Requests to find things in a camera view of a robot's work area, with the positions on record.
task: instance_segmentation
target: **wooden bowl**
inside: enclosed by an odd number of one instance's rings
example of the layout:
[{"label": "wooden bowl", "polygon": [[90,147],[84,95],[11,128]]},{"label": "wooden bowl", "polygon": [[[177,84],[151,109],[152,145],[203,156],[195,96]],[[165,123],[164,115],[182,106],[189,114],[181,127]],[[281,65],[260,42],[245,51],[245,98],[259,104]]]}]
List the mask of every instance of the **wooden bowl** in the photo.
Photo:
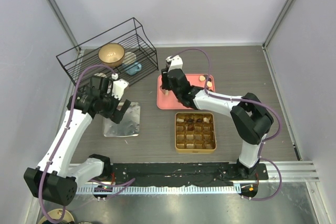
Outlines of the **wooden bowl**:
[{"label": "wooden bowl", "polygon": [[98,57],[106,66],[118,67],[124,60],[125,49],[120,44],[109,43],[99,49]]}]

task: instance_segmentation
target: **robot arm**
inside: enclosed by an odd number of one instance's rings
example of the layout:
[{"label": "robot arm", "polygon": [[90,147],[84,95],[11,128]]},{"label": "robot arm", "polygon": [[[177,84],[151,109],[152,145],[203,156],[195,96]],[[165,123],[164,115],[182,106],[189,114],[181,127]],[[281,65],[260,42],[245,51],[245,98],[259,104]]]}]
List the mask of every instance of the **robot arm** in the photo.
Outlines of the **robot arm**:
[{"label": "robot arm", "polygon": [[209,110],[233,119],[236,129],[243,139],[241,153],[237,163],[239,173],[243,177],[253,174],[259,163],[258,151],[263,139],[273,124],[270,113],[258,105],[232,101],[234,98],[258,101],[258,98],[247,93],[245,96],[229,96],[208,91],[203,87],[190,85],[182,71],[183,62],[179,56],[168,57],[166,68],[162,69],[162,89],[171,90],[177,99],[188,108]]},{"label": "robot arm", "polygon": [[[96,114],[109,118],[115,123],[120,123],[131,103],[126,100],[121,110],[117,109],[127,87],[128,83],[122,79],[111,80],[93,76],[90,79],[90,85],[85,87],[82,92],[77,92],[70,127],[47,171],[43,189],[44,200],[67,206],[73,200],[77,187],[95,177],[105,179],[110,176],[111,167],[110,158],[108,157],[93,154],[84,163],[71,170],[69,170],[69,164],[79,140]],[[50,155],[55,150],[67,125],[71,101],[72,97],[69,100],[68,111],[63,124],[47,154],[35,169],[27,168],[24,174],[24,179],[35,197],[38,196],[42,172],[45,170]]]}]

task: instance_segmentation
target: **floor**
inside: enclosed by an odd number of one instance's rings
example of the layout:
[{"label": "floor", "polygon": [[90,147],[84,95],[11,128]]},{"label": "floor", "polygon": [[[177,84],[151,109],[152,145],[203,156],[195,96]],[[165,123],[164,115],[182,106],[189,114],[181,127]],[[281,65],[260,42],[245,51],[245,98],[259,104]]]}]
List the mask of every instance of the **floor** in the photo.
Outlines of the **floor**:
[{"label": "floor", "polygon": [[[204,47],[212,61],[216,92],[245,95],[252,92],[272,106],[283,118],[275,88],[261,46]],[[165,58],[183,48],[158,48],[160,69]],[[182,55],[185,73],[206,73],[207,60],[199,52]],[[113,163],[142,162],[214,162],[236,161],[241,139],[230,118],[215,113],[217,150],[213,154],[178,154],[174,147],[174,116],[177,111],[164,111],[156,106],[156,71],[131,86],[124,98],[141,106],[140,134],[136,137],[106,138],[102,134],[102,117],[96,116],[85,131],[73,155],[72,163],[82,163],[96,153],[109,156]],[[270,134],[277,130],[274,123]],[[282,133],[267,142],[263,157],[273,161],[297,160],[285,125]]]},{"label": "floor", "polygon": [[[258,198],[269,196],[277,186],[260,184]],[[59,206],[47,202],[46,208]],[[237,194],[120,195],[100,202],[92,195],[77,195],[67,209],[76,223],[318,223],[306,183],[284,183],[274,199],[260,202]]]}]

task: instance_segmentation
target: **tray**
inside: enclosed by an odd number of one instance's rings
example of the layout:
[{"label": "tray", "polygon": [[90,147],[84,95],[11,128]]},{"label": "tray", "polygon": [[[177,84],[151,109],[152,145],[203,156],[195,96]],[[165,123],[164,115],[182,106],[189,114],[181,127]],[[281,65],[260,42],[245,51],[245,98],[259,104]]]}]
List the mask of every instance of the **tray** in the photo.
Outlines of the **tray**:
[{"label": "tray", "polygon": [[[188,73],[185,76],[187,80],[190,82],[191,85],[203,87],[204,81],[199,80],[199,76],[203,75],[203,73]],[[212,79],[212,87],[210,90],[215,92],[215,80],[213,76],[210,76]],[[157,85],[157,96],[156,96],[156,105],[161,110],[191,110],[191,108],[187,108],[183,106],[177,100],[176,96],[174,95],[173,91],[169,91],[168,95],[165,95],[161,90],[160,86],[162,85],[161,75],[158,77],[158,85]]]},{"label": "tray", "polygon": [[178,153],[210,154],[216,150],[214,116],[211,113],[177,113],[174,124],[175,149]]}]

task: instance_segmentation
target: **dish rack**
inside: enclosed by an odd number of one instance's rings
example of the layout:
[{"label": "dish rack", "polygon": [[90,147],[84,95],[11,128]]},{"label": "dish rack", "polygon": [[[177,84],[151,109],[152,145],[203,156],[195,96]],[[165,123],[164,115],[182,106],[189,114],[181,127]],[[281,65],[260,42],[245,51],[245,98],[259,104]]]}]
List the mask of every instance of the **dish rack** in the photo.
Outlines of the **dish rack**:
[{"label": "dish rack", "polygon": [[[56,58],[75,85],[80,74],[87,67],[102,64],[99,60],[98,52],[101,47],[108,43],[118,43],[124,47],[125,53],[132,52],[136,54],[136,60],[142,66],[138,73],[129,75],[122,66],[113,68],[119,78],[124,79],[130,85],[159,70],[156,48],[149,41],[142,24],[134,17],[62,52]],[[80,52],[77,59],[70,55],[70,52],[74,49]],[[90,77],[96,73],[111,75],[110,70],[104,67],[91,69],[84,74],[80,87],[88,85]]]}]

